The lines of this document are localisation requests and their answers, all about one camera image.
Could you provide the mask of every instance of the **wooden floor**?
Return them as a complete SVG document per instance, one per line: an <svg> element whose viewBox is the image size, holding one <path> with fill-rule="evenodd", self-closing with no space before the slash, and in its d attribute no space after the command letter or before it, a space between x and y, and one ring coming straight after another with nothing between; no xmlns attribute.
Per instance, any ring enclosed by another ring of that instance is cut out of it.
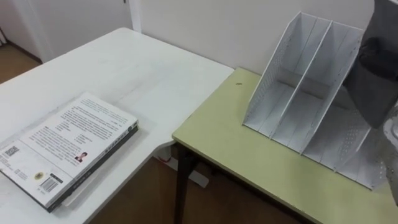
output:
<svg viewBox="0 0 398 224"><path fill-rule="evenodd" d="M9 45L0 47L0 83L38 65ZM221 174L213 176L205 166L198 170L210 183L205 189L188 183L184 223L298 223ZM176 178L174 170L150 159L91 224L173 223Z"/></svg>

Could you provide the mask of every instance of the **table leg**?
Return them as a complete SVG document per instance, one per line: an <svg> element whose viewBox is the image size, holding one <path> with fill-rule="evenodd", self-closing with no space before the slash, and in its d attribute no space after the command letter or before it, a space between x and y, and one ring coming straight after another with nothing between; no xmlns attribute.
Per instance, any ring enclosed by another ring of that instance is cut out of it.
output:
<svg viewBox="0 0 398 224"><path fill-rule="evenodd" d="M188 177L198 164L198 159L187 148L177 144L178 172L177 188L175 193L174 223L182 224L185 196L187 195Z"/></svg>

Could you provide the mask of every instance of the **qr code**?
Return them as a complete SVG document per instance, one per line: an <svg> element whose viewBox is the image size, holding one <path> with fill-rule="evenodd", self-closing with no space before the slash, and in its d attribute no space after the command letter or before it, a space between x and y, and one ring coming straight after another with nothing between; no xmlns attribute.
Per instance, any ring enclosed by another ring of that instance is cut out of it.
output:
<svg viewBox="0 0 398 224"><path fill-rule="evenodd" d="M10 149L8 149L7 151L6 151L6 155L7 156L9 156L9 157L11 157L12 155L14 155L16 152L18 152L19 151L19 149L17 148L17 147L15 147L15 146L12 146Z"/></svg>
<svg viewBox="0 0 398 224"><path fill-rule="evenodd" d="M40 184L44 191L50 193L56 186L58 186L58 182L53 178L49 177L45 182Z"/></svg>

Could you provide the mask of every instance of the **book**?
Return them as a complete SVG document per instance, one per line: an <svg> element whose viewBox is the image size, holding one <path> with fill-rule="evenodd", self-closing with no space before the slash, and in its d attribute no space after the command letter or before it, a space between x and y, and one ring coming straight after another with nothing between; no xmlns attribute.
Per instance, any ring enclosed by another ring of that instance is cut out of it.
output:
<svg viewBox="0 0 398 224"><path fill-rule="evenodd" d="M0 172L52 212L136 131L133 115L84 93L0 149Z"/></svg>

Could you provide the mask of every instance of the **book spine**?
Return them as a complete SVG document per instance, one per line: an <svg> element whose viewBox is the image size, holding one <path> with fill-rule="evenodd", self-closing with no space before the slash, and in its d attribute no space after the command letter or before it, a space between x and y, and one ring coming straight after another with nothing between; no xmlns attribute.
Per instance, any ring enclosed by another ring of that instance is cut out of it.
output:
<svg viewBox="0 0 398 224"><path fill-rule="evenodd" d="M61 194L61 196L57 197L51 205L46 208L46 210L51 213L56 209L67 197L71 196L71 194L87 179L90 177L90 175L96 171L105 161L107 161L124 143L127 142L128 139L130 139L137 131L138 131L138 126L134 124L129 128L127 131L123 133L123 137L118 138L115 140L115 144L112 144L113 147L108 147L107 148L107 153L102 156L100 160L98 160L94 165L92 165L90 168L86 170L86 172L82 173L82 175L79 175L79 178L74 181L70 187L67 188L67 190Z"/></svg>

